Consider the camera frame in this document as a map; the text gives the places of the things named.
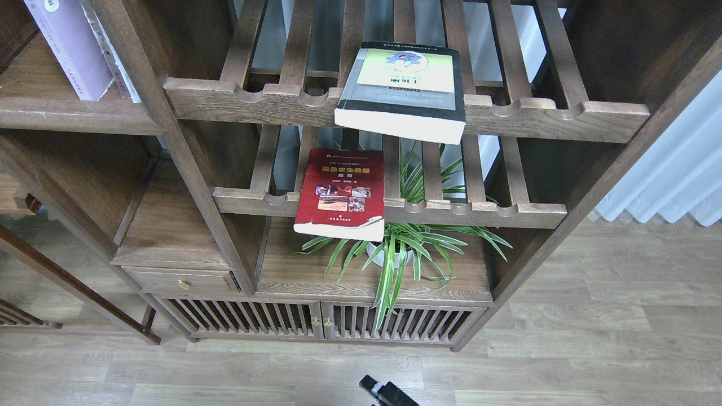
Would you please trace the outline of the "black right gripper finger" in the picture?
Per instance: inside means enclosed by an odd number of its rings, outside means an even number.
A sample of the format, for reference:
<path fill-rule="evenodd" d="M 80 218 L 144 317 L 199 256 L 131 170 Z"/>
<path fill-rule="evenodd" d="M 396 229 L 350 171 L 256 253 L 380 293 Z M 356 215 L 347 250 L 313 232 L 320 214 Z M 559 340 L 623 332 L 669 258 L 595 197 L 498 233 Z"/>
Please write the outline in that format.
<path fill-rule="evenodd" d="M 419 405 L 391 381 L 383 385 L 371 376 L 365 375 L 359 381 L 359 385 L 377 399 L 379 405 Z"/>

